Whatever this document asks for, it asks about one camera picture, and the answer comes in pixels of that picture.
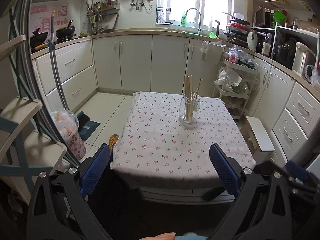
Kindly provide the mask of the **person thumb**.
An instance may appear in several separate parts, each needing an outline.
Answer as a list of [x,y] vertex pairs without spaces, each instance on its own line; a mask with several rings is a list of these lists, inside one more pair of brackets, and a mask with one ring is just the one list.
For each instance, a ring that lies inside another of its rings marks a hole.
[[175,240],[175,237],[176,237],[175,232],[169,232],[169,233],[164,233],[158,236],[141,238],[140,240]]

